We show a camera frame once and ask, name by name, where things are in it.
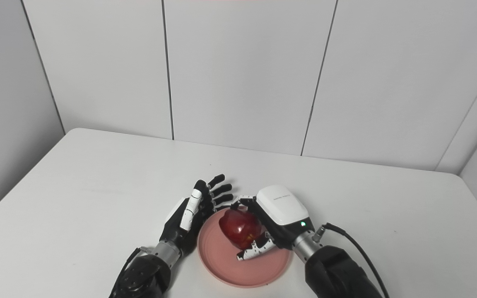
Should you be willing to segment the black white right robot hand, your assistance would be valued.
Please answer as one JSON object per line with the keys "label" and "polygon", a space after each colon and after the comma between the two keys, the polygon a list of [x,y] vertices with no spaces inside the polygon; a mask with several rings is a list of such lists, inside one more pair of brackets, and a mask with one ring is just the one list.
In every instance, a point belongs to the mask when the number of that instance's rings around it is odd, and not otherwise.
{"label": "black white right robot hand", "polygon": [[231,204],[231,209],[252,213],[265,230],[237,253],[239,261],[279,248],[293,251],[306,263],[320,249],[320,245],[312,241],[314,226],[306,207],[283,185],[270,185],[255,196],[240,196]]}

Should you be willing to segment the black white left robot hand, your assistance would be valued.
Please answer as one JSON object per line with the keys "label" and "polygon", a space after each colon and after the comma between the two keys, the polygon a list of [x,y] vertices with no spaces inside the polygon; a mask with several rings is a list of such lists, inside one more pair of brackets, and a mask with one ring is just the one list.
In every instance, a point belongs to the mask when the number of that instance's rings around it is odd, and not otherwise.
{"label": "black white left robot hand", "polygon": [[223,183],[225,178],[218,174],[209,182],[198,180],[190,196],[180,199],[168,216],[159,240],[173,243],[181,256],[191,253],[207,219],[233,202],[233,187]]}

